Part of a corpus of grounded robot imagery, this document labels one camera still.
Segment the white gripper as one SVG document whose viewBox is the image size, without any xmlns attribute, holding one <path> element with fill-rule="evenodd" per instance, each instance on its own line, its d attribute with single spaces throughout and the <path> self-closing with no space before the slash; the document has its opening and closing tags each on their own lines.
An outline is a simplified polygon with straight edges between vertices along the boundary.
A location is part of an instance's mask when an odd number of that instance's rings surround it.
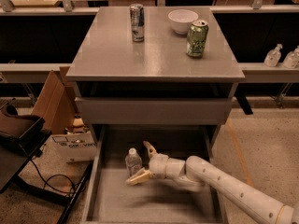
<svg viewBox="0 0 299 224">
<path fill-rule="evenodd" d="M 149 170 L 142 168 L 136 174 L 129 177 L 125 181 L 129 186 L 147 182 L 152 178 L 166 179 L 166 165 L 169 157 L 164 154 L 157 154 L 157 150 L 149 141 L 144 141 L 143 145 L 147 149 L 150 158 Z"/>
</svg>

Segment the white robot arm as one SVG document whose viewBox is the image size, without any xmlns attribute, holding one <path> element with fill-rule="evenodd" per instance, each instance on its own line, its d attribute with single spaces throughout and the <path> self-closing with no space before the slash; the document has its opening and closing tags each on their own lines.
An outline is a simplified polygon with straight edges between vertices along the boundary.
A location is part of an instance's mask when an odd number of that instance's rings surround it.
<svg viewBox="0 0 299 224">
<path fill-rule="evenodd" d="M 299 206 L 290 207 L 248 184 L 226 174 L 210 162 L 197 156 L 186 161 L 158 153 L 148 141 L 149 169 L 142 168 L 126 183 L 134 186 L 151 179 L 170 179 L 185 188 L 208 184 L 240 208 L 258 224 L 299 224 Z"/>
</svg>

